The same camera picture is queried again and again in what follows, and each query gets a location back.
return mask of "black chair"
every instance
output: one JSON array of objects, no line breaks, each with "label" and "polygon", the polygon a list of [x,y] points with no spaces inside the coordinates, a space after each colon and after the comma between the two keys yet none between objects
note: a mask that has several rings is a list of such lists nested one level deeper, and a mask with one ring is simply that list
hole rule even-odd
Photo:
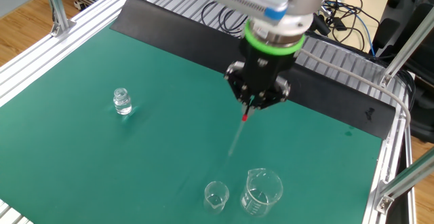
[{"label": "black chair", "polygon": [[[419,24],[425,19],[433,6],[428,3],[420,4],[413,12],[406,27],[393,45],[387,46],[380,57],[396,55]],[[384,47],[384,33],[390,35],[390,24],[381,24],[374,38],[374,50]],[[416,74],[416,95],[414,106],[411,110],[412,135],[422,141],[434,143],[434,31],[431,31],[418,46],[410,59],[404,64],[403,69]]]}]

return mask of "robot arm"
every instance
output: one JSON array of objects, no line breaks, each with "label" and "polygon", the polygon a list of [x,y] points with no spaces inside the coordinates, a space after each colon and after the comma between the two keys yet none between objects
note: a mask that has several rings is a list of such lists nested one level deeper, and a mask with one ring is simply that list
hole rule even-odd
[{"label": "robot arm", "polygon": [[234,62],[224,75],[248,109],[264,109],[288,98],[290,85],[279,73],[294,64],[322,1],[217,0],[250,17],[240,45],[245,62]]}]

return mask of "table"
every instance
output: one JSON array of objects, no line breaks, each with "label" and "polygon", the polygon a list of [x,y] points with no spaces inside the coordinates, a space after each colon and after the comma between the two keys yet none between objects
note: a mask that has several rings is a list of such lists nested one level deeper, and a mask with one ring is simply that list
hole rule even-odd
[{"label": "table", "polygon": [[[211,0],[147,0],[160,6],[181,14],[187,18],[198,21],[200,9],[205,3]],[[90,6],[87,10],[80,13],[73,20],[77,22],[68,35],[63,35],[57,38],[50,36],[45,37],[40,42],[35,44],[25,53],[6,64],[1,68],[1,87],[0,87],[0,105],[4,105],[23,89],[31,85],[40,76],[43,76],[57,63],[67,58],[71,52],[82,46],[89,38],[97,35],[104,27],[110,24],[118,16],[125,0],[101,0]],[[217,29],[216,17],[219,9],[222,6],[217,6],[207,14],[207,20],[211,20],[212,27]],[[239,13],[234,14],[234,19],[240,18]],[[348,54],[344,50],[340,50],[332,45],[328,45],[322,41],[308,38],[304,48],[311,51],[315,55],[330,60],[344,69],[357,73],[366,79],[375,81],[378,79],[376,74],[382,71],[381,67],[375,64],[366,62],[359,56]],[[309,60],[306,56],[300,55],[297,63],[326,77],[331,78],[346,86],[359,90],[369,96],[381,100],[392,106],[396,103],[390,100],[384,94],[373,90],[364,84],[360,84],[355,80],[349,79],[345,75],[339,74],[336,71],[327,67],[318,65],[315,61]],[[406,99],[406,91],[398,80],[392,82],[390,90],[398,97]],[[374,194],[376,191],[377,182],[380,179],[390,179],[394,177],[394,169],[397,167],[399,149],[401,147],[401,139],[403,135],[404,122],[400,119],[402,111],[396,110],[395,120],[392,125],[390,135],[386,140],[381,142],[379,163],[375,169],[374,181],[371,186],[368,196],[368,207],[363,214],[363,223],[384,223],[384,216],[376,213],[372,209]]]},{"label": "table", "polygon": [[[378,21],[381,21],[381,17],[382,14],[384,12],[384,9],[386,7],[388,0],[363,0],[363,11],[365,11],[366,13],[368,13],[369,15],[371,15],[372,17],[374,17],[375,19],[377,19]],[[347,3],[349,5],[354,5],[357,7],[360,7],[360,0],[342,0],[343,3]],[[369,34],[371,37],[371,40],[373,40],[375,33],[377,31],[378,28],[378,24],[371,18],[367,17],[365,14],[360,14],[359,17],[365,22],[368,30],[369,30]],[[351,25],[353,24],[353,17],[347,17],[343,20],[343,23],[345,24],[345,26],[347,27],[351,27]],[[365,52],[369,52],[370,51],[370,45],[369,45],[369,41],[368,41],[368,34],[366,33],[366,29],[363,26],[363,24],[360,22],[359,19],[356,19],[355,21],[355,26],[356,29],[359,29],[362,33],[363,33],[363,38],[365,39]],[[344,38],[347,34],[348,31],[335,31],[335,36],[338,39],[342,39]],[[334,39],[332,34],[330,33],[328,35],[329,38]],[[346,39],[344,42],[344,44],[349,45],[351,47],[354,48],[361,48],[361,38],[359,36],[359,33],[356,33],[353,31],[353,33],[351,33],[350,37],[348,39]]]}]

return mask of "glass beaker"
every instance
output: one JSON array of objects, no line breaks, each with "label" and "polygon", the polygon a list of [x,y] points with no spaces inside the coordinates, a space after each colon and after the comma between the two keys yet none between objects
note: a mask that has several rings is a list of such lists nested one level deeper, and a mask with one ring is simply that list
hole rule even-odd
[{"label": "glass beaker", "polygon": [[283,185],[276,173],[264,168],[249,170],[241,205],[249,214],[263,217],[279,201],[282,193]]},{"label": "glass beaker", "polygon": [[214,181],[205,188],[203,206],[212,214],[222,212],[226,201],[229,199],[229,189],[222,182]]}]

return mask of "black panel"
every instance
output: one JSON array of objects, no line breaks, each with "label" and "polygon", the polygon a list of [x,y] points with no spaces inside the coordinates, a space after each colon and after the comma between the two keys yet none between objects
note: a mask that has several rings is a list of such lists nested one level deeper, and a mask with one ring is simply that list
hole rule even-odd
[{"label": "black panel", "polygon": [[[221,73],[233,61],[243,60],[239,39],[145,0],[127,0],[111,28]],[[374,136],[387,137],[394,107],[298,64],[283,76],[291,83],[291,101]]]}]

